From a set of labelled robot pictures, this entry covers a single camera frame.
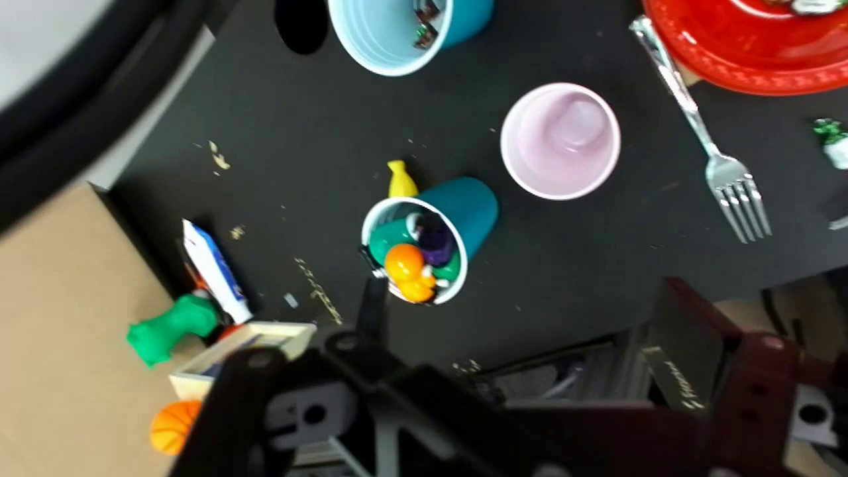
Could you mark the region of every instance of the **pink bowl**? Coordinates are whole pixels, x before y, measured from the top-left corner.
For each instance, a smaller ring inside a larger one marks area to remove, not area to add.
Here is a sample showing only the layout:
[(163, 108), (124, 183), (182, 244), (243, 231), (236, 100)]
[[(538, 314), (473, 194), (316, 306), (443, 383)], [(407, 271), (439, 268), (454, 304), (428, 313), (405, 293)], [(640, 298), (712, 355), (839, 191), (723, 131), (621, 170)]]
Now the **pink bowl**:
[(525, 191), (568, 200), (609, 178), (621, 153), (621, 128), (602, 94), (553, 81), (512, 106), (501, 128), (501, 153)]

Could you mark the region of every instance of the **black table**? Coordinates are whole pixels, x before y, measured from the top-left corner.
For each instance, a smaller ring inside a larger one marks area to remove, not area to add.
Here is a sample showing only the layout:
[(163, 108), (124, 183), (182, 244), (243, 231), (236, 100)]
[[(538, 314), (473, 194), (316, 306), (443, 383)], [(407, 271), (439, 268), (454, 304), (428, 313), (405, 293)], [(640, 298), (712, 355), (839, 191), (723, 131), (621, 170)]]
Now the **black table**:
[[(283, 301), (287, 290), (309, 301), (316, 283), (345, 326), (354, 317), (367, 273), (357, 231), (391, 157), (413, 159), (428, 186), (477, 174), (501, 199), (459, 298), (391, 301), (389, 346), (407, 359), (485, 365), (623, 332), (648, 317), (660, 276), (723, 298), (848, 263), (848, 236), (826, 231), (848, 174), (809, 129), (818, 113), (848, 117), (848, 90), (777, 100), (693, 88), (717, 142), (765, 195), (777, 236), (742, 245), (704, 188), (693, 135), (628, 35), (634, 0), (497, 0), (481, 36), (405, 78), (363, 71), (337, 39), (295, 55), (271, 14), (271, 0), (232, 10), (110, 194), (173, 276), (178, 218), (206, 218), (259, 317), (334, 326), (322, 306)], [(602, 191), (552, 203), (512, 183), (497, 128), (522, 92), (565, 78), (613, 102), (623, 153)], [(219, 178), (206, 139), (232, 165)]]

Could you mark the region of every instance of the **red plate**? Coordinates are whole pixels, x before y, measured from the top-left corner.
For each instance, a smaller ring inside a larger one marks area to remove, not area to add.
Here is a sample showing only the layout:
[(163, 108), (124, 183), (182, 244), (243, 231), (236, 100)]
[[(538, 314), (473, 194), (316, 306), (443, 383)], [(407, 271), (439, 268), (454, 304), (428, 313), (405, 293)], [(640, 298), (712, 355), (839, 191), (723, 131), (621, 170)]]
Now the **red plate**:
[(769, 0), (644, 0), (670, 52), (717, 88), (809, 94), (848, 84), (848, 7), (794, 16)]

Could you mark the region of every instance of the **fork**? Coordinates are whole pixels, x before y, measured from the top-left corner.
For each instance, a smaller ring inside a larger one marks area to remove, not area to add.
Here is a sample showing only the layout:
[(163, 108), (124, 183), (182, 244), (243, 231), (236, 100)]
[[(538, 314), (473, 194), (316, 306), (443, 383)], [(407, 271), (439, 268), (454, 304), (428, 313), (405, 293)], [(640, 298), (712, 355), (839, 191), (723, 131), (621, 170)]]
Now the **fork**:
[(764, 195), (761, 195), (750, 170), (738, 159), (717, 150), (716, 139), (707, 131), (704, 120), (699, 117), (697, 102), (688, 94), (687, 81), (676, 71), (651, 19), (638, 16), (631, 23), (631, 32), (638, 36), (644, 49), (655, 60), (666, 88), (678, 100), (699, 145), (707, 150), (707, 157), (709, 157), (707, 170), (704, 170), (707, 186), (709, 186), (723, 218), (732, 223), (734, 232), (738, 236), (738, 241), (750, 244), (750, 241), (772, 236), (772, 223), (769, 223), (769, 215), (764, 207)]

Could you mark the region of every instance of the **orange toy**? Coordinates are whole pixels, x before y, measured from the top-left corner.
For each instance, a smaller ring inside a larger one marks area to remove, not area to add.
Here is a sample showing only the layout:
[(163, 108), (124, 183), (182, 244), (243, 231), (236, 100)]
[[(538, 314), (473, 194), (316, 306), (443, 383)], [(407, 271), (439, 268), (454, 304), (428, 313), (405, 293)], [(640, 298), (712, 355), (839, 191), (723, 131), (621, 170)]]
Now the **orange toy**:
[(434, 279), (419, 245), (391, 245), (386, 255), (386, 276), (405, 301), (419, 304), (434, 296)]
[(198, 412), (198, 399), (179, 399), (163, 406), (150, 420), (150, 444), (163, 455), (178, 455)]

